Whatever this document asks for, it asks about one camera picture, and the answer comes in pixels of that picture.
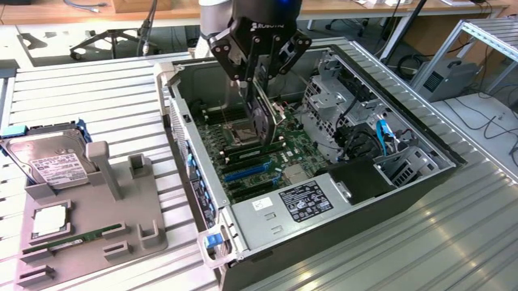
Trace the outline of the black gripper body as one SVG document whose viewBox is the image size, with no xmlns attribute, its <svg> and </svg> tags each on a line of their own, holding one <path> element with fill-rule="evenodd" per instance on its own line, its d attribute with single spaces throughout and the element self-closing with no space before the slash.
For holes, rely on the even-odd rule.
<svg viewBox="0 0 518 291">
<path fill-rule="evenodd" d="M 290 38 L 297 32 L 302 1 L 243 0 L 233 2 L 230 33 L 237 38 L 261 36 Z"/>
</svg>

